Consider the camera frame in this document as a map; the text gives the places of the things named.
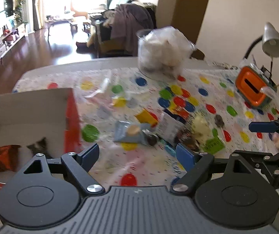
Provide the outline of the red and white cardboard box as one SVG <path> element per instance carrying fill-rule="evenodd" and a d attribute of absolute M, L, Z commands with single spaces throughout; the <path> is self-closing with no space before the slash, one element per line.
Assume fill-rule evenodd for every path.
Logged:
<path fill-rule="evenodd" d="M 46 139 L 53 158 L 80 151 L 80 118 L 71 88 L 0 95 L 0 146 L 19 145 L 19 167 L 32 157 L 27 146 Z M 0 172 L 0 189 L 14 176 Z"/>

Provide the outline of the dark snack packet in box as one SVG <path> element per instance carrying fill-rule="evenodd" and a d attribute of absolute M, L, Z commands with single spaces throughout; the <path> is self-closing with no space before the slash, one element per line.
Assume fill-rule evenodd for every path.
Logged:
<path fill-rule="evenodd" d="M 31 145 L 28 145 L 27 148 L 32 152 L 33 155 L 42 153 L 43 155 L 45 155 L 45 157 L 47 159 L 52 158 L 47 149 L 46 137 L 43 137 L 41 140 L 39 140 Z"/>

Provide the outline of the small black round candy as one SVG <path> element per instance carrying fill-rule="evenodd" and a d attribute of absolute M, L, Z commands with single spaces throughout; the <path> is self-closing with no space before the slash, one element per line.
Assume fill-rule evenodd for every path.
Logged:
<path fill-rule="evenodd" d="M 156 135 L 154 135 L 154 134 L 148 134 L 148 135 L 146 136 L 146 139 L 147 139 L 148 145 L 150 145 L 150 146 L 156 145 L 157 142 L 159 141 L 158 136 L 156 136 Z"/>

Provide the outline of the dark chocolate popsicle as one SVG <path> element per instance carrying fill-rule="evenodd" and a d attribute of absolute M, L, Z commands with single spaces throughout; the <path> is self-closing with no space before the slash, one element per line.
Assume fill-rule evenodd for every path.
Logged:
<path fill-rule="evenodd" d="M 225 123 L 224 123 L 223 118 L 221 117 L 221 115 L 216 115 L 214 120 L 215 120 L 215 124 L 218 128 L 223 129 L 225 127 Z"/>

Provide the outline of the green potted plant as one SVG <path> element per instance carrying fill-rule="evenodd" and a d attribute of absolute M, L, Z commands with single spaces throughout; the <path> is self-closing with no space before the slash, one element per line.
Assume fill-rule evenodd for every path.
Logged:
<path fill-rule="evenodd" d="M 15 0 L 15 8 L 14 8 L 14 19 L 16 25 L 24 24 L 26 25 L 28 21 L 24 20 L 23 6 L 25 5 L 27 0 Z"/>

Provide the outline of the green snack packet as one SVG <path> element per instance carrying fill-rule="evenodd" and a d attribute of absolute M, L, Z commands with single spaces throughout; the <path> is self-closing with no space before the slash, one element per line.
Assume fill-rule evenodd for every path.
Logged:
<path fill-rule="evenodd" d="M 225 148 L 224 143 L 221 141 L 219 137 L 213 137 L 211 139 L 206 140 L 202 150 L 211 155 L 215 155 L 219 151 Z"/>

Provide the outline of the orange foil snack in box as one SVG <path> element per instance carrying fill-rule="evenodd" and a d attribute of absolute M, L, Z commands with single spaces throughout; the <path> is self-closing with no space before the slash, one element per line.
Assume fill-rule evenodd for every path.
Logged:
<path fill-rule="evenodd" d="M 18 166 L 20 145 L 0 146 L 0 172 L 15 172 Z"/>

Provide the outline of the blue cupcake snack packet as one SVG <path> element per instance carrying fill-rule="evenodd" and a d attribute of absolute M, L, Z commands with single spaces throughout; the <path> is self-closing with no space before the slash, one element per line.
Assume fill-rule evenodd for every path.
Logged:
<path fill-rule="evenodd" d="M 129 123 L 127 121 L 117 121 L 114 129 L 114 142 L 135 143 L 148 145 L 147 138 L 143 130 L 150 130 L 149 123 Z"/>

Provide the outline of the wooden coffee table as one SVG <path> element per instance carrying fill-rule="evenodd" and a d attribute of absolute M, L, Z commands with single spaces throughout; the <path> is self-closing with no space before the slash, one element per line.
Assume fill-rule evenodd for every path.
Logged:
<path fill-rule="evenodd" d="M 69 24 L 71 34 L 74 34 L 78 31 L 78 23 L 75 21 L 75 18 L 72 14 L 64 14 L 62 16 L 47 15 L 45 26 L 48 30 L 48 36 L 50 36 L 50 28 L 60 24 Z"/>

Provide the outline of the long tv cabinet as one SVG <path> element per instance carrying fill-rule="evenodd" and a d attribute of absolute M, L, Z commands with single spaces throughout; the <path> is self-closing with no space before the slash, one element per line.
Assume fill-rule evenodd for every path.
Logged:
<path fill-rule="evenodd" d="M 20 24 L 10 30 L 6 35 L 0 37 L 0 64 L 3 64 L 3 58 L 11 49 L 25 37 L 26 26 Z"/>

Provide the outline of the purple blanket on chair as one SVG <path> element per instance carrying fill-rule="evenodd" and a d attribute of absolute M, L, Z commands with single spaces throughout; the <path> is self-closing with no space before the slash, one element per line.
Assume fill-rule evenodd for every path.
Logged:
<path fill-rule="evenodd" d="M 137 56 L 137 32 L 153 28 L 152 17 L 145 7 L 133 3 L 120 4 L 115 8 L 110 37 L 122 41 L 125 51 Z"/>

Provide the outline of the clear bag of white snacks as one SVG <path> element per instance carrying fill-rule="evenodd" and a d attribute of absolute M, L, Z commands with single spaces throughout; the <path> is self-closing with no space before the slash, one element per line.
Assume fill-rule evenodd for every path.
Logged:
<path fill-rule="evenodd" d="M 197 49 L 174 27 L 143 29 L 137 32 L 138 68 L 145 76 L 159 81 L 174 80 L 183 64 Z"/>

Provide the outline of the pale yellow snack wrapper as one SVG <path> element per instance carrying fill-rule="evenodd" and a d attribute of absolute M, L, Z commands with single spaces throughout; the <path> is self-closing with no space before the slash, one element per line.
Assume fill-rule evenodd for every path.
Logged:
<path fill-rule="evenodd" d="M 200 144 L 204 144 L 212 136 L 210 126 L 202 115 L 195 115 L 193 118 L 191 132 Z"/>

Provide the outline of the yellow snack packet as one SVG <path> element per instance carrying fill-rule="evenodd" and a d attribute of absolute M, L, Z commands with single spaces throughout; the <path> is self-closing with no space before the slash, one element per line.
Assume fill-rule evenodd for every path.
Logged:
<path fill-rule="evenodd" d="M 148 123 L 150 124 L 151 127 L 155 127 L 158 124 L 158 119 L 157 116 L 149 112 L 146 109 L 143 109 L 140 113 L 138 113 L 135 118 L 140 122 L 140 123 Z"/>

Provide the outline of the red chinese snack bag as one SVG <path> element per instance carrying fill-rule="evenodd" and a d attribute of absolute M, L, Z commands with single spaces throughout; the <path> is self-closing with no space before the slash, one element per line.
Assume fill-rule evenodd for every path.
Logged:
<path fill-rule="evenodd" d="M 195 134 L 192 129 L 193 120 L 195 118 L 194 114 L 189 114 L 185 120 L 184 126 L 177 132 L 174 139 L 174 146 L 178 144 L 183 144 L 192 151 L 199 152 L 200 144 L 195 138 Z"/>

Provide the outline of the balloon pattern plastic tablecloth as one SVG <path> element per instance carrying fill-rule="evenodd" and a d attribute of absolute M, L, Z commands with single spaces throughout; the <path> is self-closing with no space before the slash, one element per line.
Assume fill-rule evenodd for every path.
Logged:
<path fill-rule="evenodd" d="M 14 92 L 73 88 L 84 145 L 99 143 L 100 160 L 92 175 L 103 185 L 170 185 L 185 174 L 163 139 L 156 146 L 115 142 L 118 121 L 158 128 L 163 114 L 194 117 L 202 150 L 228 157 L 234 150 L 279 152 L 279 135 L 251 133 L 252 121 L 279 117 L 271 103 L 252 109 L 235 89 L 229 70 L 184 70 L 177 81 L 159 82 L 136 68 L 24 75 Z"/>

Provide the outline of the white and blue snack packet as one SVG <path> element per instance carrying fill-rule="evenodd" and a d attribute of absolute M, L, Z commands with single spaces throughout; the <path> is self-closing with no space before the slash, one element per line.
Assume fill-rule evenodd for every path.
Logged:
<path fill-rule="evenodd" d="M 163 110 L 155 133 L 167 143 L 175 146 L 178 142 L 177 134 L 184 127 L 186 120 L 179 115 Z"/>

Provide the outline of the silver desk lamp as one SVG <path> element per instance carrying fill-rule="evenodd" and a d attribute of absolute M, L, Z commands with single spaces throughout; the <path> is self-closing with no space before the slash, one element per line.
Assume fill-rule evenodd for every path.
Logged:
<path fill-rule="evenodd" d="M 279 32 L 270 23 L 265 23 L 264 33 L 262 36 L 255 39 L 247 49 L 243 59 L 247 59 L 253 48 L 262 42 L 262 51 L 271 58 L 270 78 L 272 77 L 273 59 L 279 58 Z"/>

